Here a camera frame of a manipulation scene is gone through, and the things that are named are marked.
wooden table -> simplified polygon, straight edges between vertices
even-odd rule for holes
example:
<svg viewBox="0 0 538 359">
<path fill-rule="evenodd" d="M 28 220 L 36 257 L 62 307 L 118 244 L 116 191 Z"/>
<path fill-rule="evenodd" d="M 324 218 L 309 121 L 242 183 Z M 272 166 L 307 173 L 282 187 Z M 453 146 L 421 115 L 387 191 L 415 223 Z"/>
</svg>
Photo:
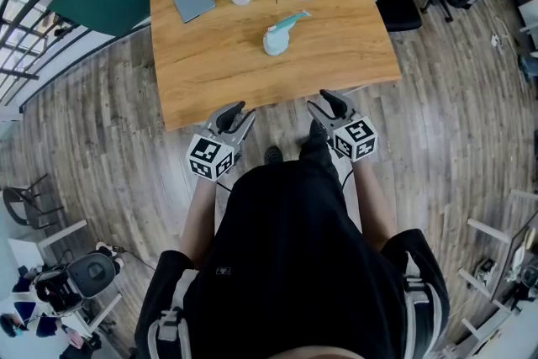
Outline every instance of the wooden table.
<svg viewBox="0 0 538 359">
<path fill-rule="evenodd" d="M 172 0 L 151 1 L 151 33 L 166 129 L 207 120 L 226 103 L 247 108 L 398 79 L 400 71 L 373 0 L 215 0 L 184 24 Z M 286 52 L 263 50 L 266 29 L 308 10 Z"/>
</svg>

white marker cube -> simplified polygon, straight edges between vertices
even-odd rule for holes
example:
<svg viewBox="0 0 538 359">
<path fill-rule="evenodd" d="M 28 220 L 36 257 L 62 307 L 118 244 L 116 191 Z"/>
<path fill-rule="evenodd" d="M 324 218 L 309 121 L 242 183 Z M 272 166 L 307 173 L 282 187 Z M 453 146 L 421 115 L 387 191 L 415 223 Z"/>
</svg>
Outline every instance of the white marker cube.
<svg viewBox="0 0 538 359">
<path fill-rule="evenodd" d="M 234 164 L 234 147 L 195 134 L 187 159 L 193 174 L 217 181 Z"/>
<path fill-rule="evenodd" d="M 377 131 L 368 117 L 346 124 L 333 133 L 335 150 L 358 161 L 377 150 Z"/>
</svg>

shirt logo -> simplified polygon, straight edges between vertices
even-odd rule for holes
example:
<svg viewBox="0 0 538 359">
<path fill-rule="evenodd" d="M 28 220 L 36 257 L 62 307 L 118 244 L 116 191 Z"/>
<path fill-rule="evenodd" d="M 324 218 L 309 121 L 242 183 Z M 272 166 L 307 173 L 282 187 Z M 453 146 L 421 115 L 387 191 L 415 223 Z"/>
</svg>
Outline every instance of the shirt logo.
<svg viewBox="0 0 538 359">
<path fill-rule="evenodd" d="M 217 275 L 231 275 L 232 268 L 230 267 L 218 267 L 217 268 Z"/>
</svg>

black shirt sleeve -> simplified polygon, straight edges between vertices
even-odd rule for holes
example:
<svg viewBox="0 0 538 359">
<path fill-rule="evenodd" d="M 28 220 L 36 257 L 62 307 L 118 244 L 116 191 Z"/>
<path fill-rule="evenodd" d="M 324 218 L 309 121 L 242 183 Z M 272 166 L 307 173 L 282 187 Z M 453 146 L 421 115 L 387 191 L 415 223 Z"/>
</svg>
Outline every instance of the black shirt sleeve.
<svg viewBox="0 0 538 359">
<path fill-rule="evenodd" d="M 417 267 L 419 267 L 422 280 L 431 284 L 439 295 L 443 310 L 441 323 L 441 330 L 443 330 L 446 327 L 450 313 L 448 292 L 437 260 L 420 229 L 405 230 L 395 235 L 388 240 L 387 244 L 381 250 L 381 254 L 387 257 L 402 274 L 405 274 L 408 260 L 406 251 L 409 252 Z"/>
<path fill-rule="evenodd" d="M 147 346 L 148 330 L 153 322 L 161 317 L 161 311 L 170 308 L 177 282 L 186 269 L 194 269 L 194 264 L 183 253 L 174 250 L 162 252 L 150 287 L 145 294 L 134 332 L 134 341 L 141 359 L 150 357 Z"/>
</svg>

wooden floor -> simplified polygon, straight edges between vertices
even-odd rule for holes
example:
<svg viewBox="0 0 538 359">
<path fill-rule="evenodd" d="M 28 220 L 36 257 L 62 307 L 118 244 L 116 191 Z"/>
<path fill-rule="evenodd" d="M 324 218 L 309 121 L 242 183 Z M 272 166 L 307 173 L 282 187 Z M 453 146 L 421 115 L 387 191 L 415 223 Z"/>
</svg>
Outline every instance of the wooden floor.
<svg viewBox="0 0 538 359">
<path fill-rule="evenodd" d="M 431 8 L 421 29 L 392 35 L 402 80 L 351 94 L 380 133 L 375 167 L 398 227 L 421 228 L 445 274 L 453 313 L 447 341 L 466 334 L 462 317 L 479 324 L 491 311 L 457 276 L 459 267 L 472 270 L 498 252 L 467 228 L 467 218 L 514 228 L 524 215 L 504 218 L 504 200 L 511 188 L 533 190 L 535 91 L 518 71 L 510 40 L 503 38 L 502 49 L 489 42 L 493 31 L 516 34 L 519 26 L 510 0 L 479 0 L 455 11 L 452 24 Z M 270 144 L 297 157 L 297 141 L 307 134 L 305 99 L 257 115 L 228 186 L 261 164 Z M 155 265 L 179 245 L 195 183 L 183 161 L 196 129 L 165 132 L 146 29 L 86 59 L 28 104 L 24 122 L 0 143 L 0 187 L 48 172 L 46 204 L 65 205 L 63 224 L 89 223 L 57 252 L 70 247 L 80 256 L 106 240 Z M 339 168 L 348 166 L 341 161 Z M 346 195 L 356 220 L 352 188 L 351 179 Z M 220 188 L 219 214 L 226 198 Z M 124 300 L 113 311 L 119 324 L 112 339 L 124 354 L 152 273 L 125 260 L 114 282 Z"/>
</svg>

